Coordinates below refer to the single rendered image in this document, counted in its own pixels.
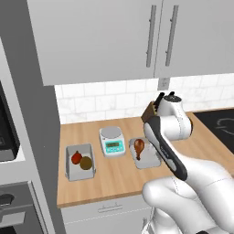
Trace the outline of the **brown chicken drumstick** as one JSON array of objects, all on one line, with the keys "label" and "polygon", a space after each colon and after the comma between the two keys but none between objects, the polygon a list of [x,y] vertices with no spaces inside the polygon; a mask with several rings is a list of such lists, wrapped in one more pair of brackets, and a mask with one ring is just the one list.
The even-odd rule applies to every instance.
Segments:
[{"label": "brown chicken drumstick", "polygon": [[142,139],[136,139],[134,141],[134,150],[136,152],[136,159],[140,160],[140,154],[144,150],[144,141]]}]

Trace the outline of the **grey container with meat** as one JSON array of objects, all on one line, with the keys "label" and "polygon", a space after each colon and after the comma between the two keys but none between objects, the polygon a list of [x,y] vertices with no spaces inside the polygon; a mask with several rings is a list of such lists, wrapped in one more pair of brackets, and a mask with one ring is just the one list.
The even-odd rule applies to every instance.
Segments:
[{"label": "grey container with meat", "polygon": [[142,137],[142,140],[144,141],[144,149],[140,154],[139,160],[136,159],[137,154],[134,149],[134,142],[136,141],[136,138],[132,138],[129,140],[130,152],[136,167],[138,169],[145,169],[160,166],[161,159],[157,155],[154,146],[146,138]]}]

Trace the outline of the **brown-green avocado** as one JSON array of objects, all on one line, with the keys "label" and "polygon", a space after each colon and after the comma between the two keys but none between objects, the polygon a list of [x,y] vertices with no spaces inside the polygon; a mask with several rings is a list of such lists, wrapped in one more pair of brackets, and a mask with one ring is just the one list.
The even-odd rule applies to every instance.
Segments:
[{"label": "brown-green avocado", "polygon": [[92,168],[92,161],[88,156],[83,156],[80,159],[80,168],[83,170],[89,170]]}]

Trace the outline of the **red tomato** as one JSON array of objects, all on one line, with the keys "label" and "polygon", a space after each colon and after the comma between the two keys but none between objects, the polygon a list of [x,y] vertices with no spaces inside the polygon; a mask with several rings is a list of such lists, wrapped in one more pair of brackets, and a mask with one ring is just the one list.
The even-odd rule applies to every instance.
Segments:
[{"label": "red tomato", "polygon": [[71,157],[71,162],[74,164],[74,165],[77,165],[80,160],[82,158],[82,154],[80,154],[79,152],[76,152],[72,157]]}]

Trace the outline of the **grey container with vegetables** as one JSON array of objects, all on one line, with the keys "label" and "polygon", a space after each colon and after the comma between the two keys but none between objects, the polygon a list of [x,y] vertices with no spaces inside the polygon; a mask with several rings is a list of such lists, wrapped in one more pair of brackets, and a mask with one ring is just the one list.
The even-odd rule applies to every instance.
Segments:
[{"label": "grey container with vegetables", "polygon": [[[80,167],[80,164],[74,165],[71,161],[71,157],[79,152],[82,157],[87,156],[91,160],[91,168],[84,170]],[[69,181],[90,179],[95,176],[96,166],[95,157],[91,144],[76,144],[66,147],[66,160],[65,160],[65,175]]]}]

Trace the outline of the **white kitchen scale teal display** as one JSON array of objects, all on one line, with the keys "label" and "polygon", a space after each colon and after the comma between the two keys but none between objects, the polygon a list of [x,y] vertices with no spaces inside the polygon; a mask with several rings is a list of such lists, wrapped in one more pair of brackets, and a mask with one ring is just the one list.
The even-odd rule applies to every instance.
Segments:
[{"label": "white kitchen scale teal display", "polygon": [[125,141],[120,127],[108,126],[100,128],[99,139],[105,157],[113,158],[125,155]]}]

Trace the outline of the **brown wooden knife block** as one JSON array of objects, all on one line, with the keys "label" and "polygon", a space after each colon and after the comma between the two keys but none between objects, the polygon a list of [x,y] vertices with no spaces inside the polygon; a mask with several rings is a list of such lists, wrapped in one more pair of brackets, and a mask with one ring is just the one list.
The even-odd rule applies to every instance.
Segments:
[{"label": "brown wooden knife block", "polygon": [[147,108],[144,110],[143,115],[141,116],[141,119],[143,122],[146,122],[150,117],[155,116],[157,114],[156,108],[154,106],[154,102],[151,101]]}]

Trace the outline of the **wide grey upper cupboard door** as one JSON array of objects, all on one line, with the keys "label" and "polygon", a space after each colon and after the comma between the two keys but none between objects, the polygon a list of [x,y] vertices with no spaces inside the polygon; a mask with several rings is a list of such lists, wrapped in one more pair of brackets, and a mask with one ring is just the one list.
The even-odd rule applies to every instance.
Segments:
[{"label": "wide grey upper cupboard door", "polygon": [[[44,85],[152,78],[163,0],[27,0]],[[150,68],[149,19],[156,5]]]}]

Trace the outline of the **grey tall appliance housing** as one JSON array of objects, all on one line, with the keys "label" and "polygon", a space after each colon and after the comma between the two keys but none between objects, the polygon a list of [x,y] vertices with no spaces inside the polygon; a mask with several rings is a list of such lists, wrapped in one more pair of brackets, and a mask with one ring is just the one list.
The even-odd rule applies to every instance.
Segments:
[{"label": "grey tall appliance housing", "polygon": [[21,144],[48,234],[66,234],[57,207],[59,112],[55,89],[42,82],[27,0],[0,0],[0,39],[27,131]]}]

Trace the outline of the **white drawer front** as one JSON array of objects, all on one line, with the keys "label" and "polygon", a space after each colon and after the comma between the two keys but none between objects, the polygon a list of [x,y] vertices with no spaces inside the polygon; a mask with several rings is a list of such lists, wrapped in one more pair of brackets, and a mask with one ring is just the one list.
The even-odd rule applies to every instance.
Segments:
[{"label": "white drawer front", "polygon": [[[98,208],[101,208],[102,206],[113,206],[115,203],[117,203],[118,205],[123,205],[123,208],[121,210],[116,210],[113,212],[98,213]],[[131,197],[121,197],[110,200],[104,200],[85,205],[64,207],[61,209],[61,214],[64,223],[69,224],[75,221],[86,220],[91,218],[100,218],[103,216],[116,215],[123,212],[147,208],[149,208],[149,206],[144,202],[143,196],[137,195]]]}]

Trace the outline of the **black hob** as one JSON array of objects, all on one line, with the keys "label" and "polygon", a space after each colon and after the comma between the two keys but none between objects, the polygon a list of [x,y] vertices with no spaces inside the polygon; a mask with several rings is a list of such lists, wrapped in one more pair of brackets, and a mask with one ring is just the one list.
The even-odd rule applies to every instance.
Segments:
[{"label": "black hob", "polygon": [[234,154],[234,108],[195,115]]}]

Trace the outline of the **white lower cupboard door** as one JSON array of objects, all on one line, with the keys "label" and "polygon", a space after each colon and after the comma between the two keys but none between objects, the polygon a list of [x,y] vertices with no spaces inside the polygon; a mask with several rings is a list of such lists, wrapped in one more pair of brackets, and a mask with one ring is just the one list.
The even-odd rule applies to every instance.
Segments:
[{"label": "white lower cupboard door", "polygon": [[65,224],[67,234],[141,234],[151,209],[72,221]]}]

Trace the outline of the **black microwave oven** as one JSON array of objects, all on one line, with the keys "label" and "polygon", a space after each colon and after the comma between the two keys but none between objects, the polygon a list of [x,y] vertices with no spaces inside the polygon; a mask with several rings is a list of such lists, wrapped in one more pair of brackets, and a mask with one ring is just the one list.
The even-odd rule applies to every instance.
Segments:
[{"label": "black microwave oven", "polygon": [[19,146],[16,127],[0,82],[0,162],[15,160]]}]

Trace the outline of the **narrow grey upper cupboard door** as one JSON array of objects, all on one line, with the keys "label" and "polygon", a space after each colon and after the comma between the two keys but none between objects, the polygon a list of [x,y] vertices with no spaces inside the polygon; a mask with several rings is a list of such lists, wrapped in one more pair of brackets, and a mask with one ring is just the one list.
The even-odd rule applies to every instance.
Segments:
[{"label": "narrow grey upper cupboard door", "polygon": [[[172,56],[165,65],[174,5]],[[164,0],[154,74],[157,78],[234,73],[234,0]]]}]

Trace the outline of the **grey wall outlet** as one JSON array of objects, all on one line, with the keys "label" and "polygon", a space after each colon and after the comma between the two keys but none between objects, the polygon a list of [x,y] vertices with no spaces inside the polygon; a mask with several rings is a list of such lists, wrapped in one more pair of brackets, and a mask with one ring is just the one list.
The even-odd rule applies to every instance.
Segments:
[{"label": "grey wall outlet", "polygon": [[158,80],[158,90],[168,90],[170,84],[170,79],[169,78],[160,78]]}]

